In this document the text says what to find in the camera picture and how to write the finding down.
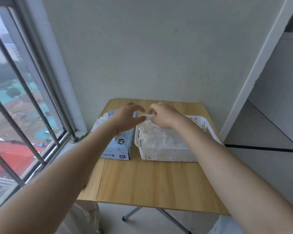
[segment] forearm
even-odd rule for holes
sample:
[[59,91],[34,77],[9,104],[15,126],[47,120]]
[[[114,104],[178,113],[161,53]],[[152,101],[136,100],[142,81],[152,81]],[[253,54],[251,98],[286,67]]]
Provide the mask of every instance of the forearm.
[[0,208],[0,233],[54,233],[117,131],[105,122]]
[[263,178],[191,120],[179,120],[176,130],[246,233],[293,233],[292,205]]

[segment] hand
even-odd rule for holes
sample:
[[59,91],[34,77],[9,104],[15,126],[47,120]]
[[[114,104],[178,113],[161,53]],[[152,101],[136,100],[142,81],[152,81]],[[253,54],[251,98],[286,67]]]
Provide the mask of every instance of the hand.
[[138,110],[145,112],[143,107],[134,103],[127,103],[126,105],[123,105],[119,109],[115,110],[114,114],[110,118],[110,121],[116,125],[118,133],[130,130],[145,121],[147,118],[146,116],[136,118],[133,117],[133,113]]
[[153,111],[156,112],[157,116],[153,117],[151,121],[162,128],[175,129],[178,120],[185,118],[175,108],[163,103],[151,104],[149,114],[152,114]]

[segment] red roof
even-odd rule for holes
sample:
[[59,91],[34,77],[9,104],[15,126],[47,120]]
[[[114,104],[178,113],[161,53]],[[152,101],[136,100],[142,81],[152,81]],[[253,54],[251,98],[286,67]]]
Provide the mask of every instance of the red roof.
[[[35,145],[34,148],[38,152],[45,150],[45,148]],[[36,159],[26,145],[7,141],[0,141],[0,156],[18,175],[22,175]]]

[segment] left hand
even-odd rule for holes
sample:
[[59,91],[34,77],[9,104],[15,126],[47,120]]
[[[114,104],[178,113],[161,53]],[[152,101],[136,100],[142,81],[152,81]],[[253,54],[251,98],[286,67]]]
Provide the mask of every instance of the left hand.
[[118,133],[130,130],[145,121],[147,118],[146,116],[133,117],[133,113],[138,110],[145,112],[145,109],[142,106],[134,103],[127,103],[115,110],[110,121],[116,125]]

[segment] bare dirt ground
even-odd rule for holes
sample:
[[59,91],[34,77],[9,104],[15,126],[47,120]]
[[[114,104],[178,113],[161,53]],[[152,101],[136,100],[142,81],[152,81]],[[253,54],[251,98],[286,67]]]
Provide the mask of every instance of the bare dirt ground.
[[[41,94],[33,93],[38,104],[44,103]],[[33,104],[31,103],[29,97],[24,95],[19,98],[15,98],[12,101],[6,103],[5,108],[8,110],[12,118],[16,121],[18,126],[22,129],[24,134],[28,137],[29,141],[35,144],[43,144],[45,139],[36,139],[35,134],[41,129],[45,129],[43,121],[39,117],[32,117],[28,114],[30,111],[35,110]],[[22,141],[16,131],[0,113],[0,137],[4,140],[18,140]]]

